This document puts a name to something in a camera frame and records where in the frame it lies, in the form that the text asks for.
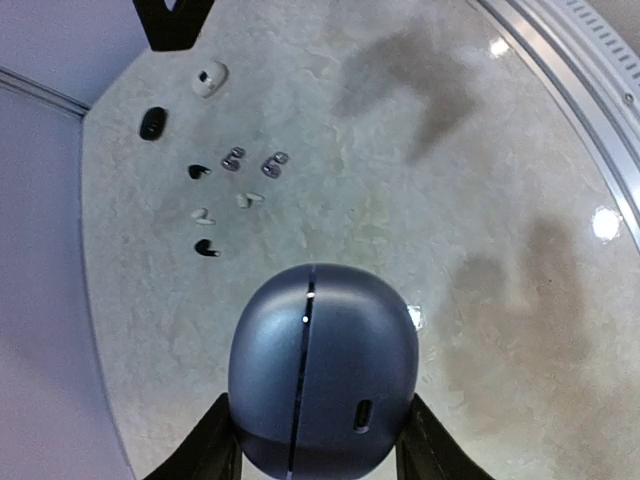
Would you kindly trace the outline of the left gripper own finger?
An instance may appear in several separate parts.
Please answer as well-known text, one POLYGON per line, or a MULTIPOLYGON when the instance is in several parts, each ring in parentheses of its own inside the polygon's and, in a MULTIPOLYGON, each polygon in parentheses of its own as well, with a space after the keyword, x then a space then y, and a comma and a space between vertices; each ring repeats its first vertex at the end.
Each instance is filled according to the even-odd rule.
POLYGON ((494 480, 415 394, 397 440, 398 480, 494 480))

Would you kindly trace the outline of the blue-grey earbud charging case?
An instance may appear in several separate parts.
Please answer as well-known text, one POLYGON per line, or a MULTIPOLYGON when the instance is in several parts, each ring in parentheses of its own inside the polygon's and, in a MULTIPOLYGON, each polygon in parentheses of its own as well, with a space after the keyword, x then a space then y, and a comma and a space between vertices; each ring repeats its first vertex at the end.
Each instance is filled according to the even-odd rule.
POLYGON ((229 403, 248 460, 274 479, 359 479, 392 450, 418 370, 404 299, 354 267, 307 264, 244 308, 229 403))

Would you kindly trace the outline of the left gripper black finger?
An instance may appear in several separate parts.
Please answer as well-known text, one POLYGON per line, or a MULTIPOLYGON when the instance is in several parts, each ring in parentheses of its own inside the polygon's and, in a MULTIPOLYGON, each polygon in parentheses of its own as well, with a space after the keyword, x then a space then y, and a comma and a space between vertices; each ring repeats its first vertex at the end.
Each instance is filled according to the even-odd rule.
POLYGON ((138 18, 152 51, 186 51, 196 43, 214 0, 134 0, 138 18))
POLYGON ((218 397, 174 456, 170 479, 241 479, 242 452, 227 393, 218 397))

